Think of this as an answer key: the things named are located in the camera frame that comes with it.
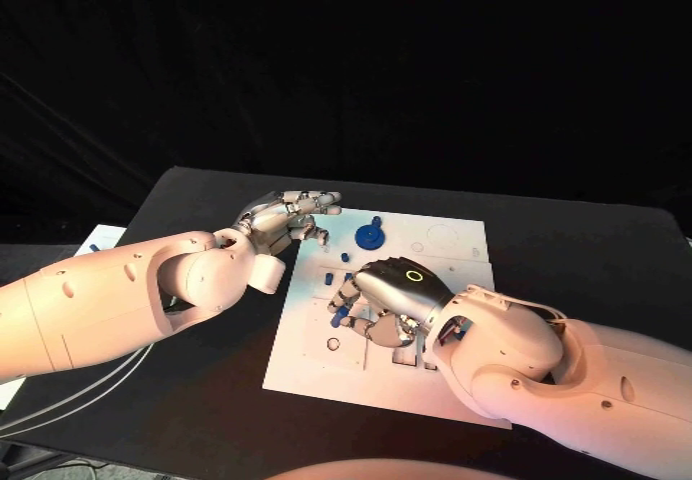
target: black tablecloth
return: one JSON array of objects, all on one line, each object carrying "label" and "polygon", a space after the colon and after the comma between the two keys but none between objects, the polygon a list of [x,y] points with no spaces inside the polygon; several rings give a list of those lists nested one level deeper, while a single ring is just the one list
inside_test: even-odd
[{"label": "black tablecloth", "polygon": [[[500,292],[692,349],[692,249],[660,210],[175,168],[121,244],[214,231],[281,189],[337,190],[350,208],[483,220]],[[98,403],[13,441],[197,478],[261,478],[363,457],[455,463],[517,478],[635,477],[520,426],[500,430],[262,390],[295,252],[292,245],[281,254],[287,274],[274,296],[248,289],[233,308],[154,346]],[[116,363],[28,379],[2,422]]]}]

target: black curtain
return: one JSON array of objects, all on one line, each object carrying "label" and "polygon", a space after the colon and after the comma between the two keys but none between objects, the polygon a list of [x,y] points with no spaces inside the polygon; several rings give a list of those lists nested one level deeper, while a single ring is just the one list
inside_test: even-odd
[{"label": "black curtain", "polygon": [[527,8],[2,1],[0,213],[124,224],[183,165],[648,205],[692,232],[684,13]]}]

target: robotic hand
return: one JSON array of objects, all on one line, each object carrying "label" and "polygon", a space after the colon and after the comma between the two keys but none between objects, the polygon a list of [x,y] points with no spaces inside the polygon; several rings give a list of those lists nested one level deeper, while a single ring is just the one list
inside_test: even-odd
[{"label": "robotic hand", "polygon": [[[347,314],[360,295],[376,322]],[[690,352],[475,285],[454,295],[405,258],[366,264],[328,311],[341,328],[380,346],[405,346],[423,335],[423,361],[475,413],[526,425],[637,473],[689,478]],[[468,325],[457,340],[451,334]]]},{"label": "robotic hand", "polygon": [[0,383],[119,357],[216,316],[248,285],[272,294],[285,268],[272,255],[291,238],[327,242],[311,214],[338,214],[338,200],[271,193],[230,228],[69,258],[0,288]]}]

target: circular cutout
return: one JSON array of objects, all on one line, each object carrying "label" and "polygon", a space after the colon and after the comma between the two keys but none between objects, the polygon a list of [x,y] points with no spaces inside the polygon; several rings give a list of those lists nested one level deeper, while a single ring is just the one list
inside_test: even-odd
[{"label": "circular cutout", "polygon": [[454,248],[458,242],[457,231],[448,225],[432,225],[428,229],[428,240],[436,248]]},{"label": "circular cutout", "polygon": [[338,349],[338,345],[341,344],[341,342],[338,342],[338,339],[337,338],[330,338],[327,340],[327,348],[331,350],[331,351],[336,351]]},{"label": "circular cutout", "polygon": [[412,281],[412,282],[421,282],[422,281],[422,274],[421,272],[416,272],[415,270],[409,270],[406,272],[406,278]]}]

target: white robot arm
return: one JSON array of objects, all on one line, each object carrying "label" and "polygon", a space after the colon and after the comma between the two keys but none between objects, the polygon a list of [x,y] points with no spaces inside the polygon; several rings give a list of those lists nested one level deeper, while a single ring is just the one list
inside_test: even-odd
[{"label": "white robot arm", "polygon": [[310,214],[338,214],[338,199],[336,192],[268,194],[232,228],[69,258],[4,286],[0,383],[119,357],[216,316],[248,285],[272,294],[285,268],[272,254],[291,238],[327,242]]},{"label": "white robot arm", "polygon": [[[347,315],[360,295],[376,322]],[[690,352],[474,285],[454,295],[405,258],[364,265],[328,309],[379,345],[425,335],[425,361],[475,413],[526,425],[637,473],[690,477]]]}]

